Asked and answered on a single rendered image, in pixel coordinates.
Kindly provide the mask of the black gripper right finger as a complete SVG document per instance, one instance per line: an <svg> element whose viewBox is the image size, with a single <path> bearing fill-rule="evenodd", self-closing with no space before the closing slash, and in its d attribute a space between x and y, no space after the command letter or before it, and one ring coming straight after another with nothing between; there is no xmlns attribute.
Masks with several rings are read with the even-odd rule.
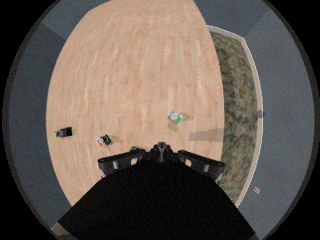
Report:
<svg viewBox="0 0 320 240"><path fill-rule="evenodd" d="M186 159L191 161L191 167L186 165ZM179 150L178 153L174 153L170 145L166 145L166 142L162 142L161 162L166 162L169 170L187 172L187 167L189 167L199 173L211 177L216 181L218 186L225 168L225 163L223 162L203 157L185 150Z"/></svg>

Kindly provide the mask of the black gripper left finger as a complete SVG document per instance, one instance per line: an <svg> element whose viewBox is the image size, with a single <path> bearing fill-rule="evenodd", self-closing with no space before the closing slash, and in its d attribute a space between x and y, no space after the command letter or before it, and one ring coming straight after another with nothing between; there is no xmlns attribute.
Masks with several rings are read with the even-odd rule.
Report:
<svg viewBox="0 0 320 240"><path fill-rule="evenodd" d="M161 162L162 160L162 142L155 144L150 152L145 152L145 149L137 149L98 159L101 179L113 172L120 171L133 165L133 169L153 168L156 161ZM131 160L134 158L137 158L137 162L131 165Z"/></svg>

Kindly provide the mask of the black rack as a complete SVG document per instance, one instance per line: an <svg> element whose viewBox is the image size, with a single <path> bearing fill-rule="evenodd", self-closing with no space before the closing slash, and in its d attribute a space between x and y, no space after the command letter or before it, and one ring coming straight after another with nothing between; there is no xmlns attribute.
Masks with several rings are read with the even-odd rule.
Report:
<svg viewBox="0 0 320 240"><path fill-rule="evenodd" d="M72 129L71 127L67 127L68 129L66 129L66 132L67 132L67 136L73 136L72 135ZM69 130L70 129L70 130ZM68 135L69 134L69 135ZM67 137L67 136L62 136L62 137Z"/></svg>

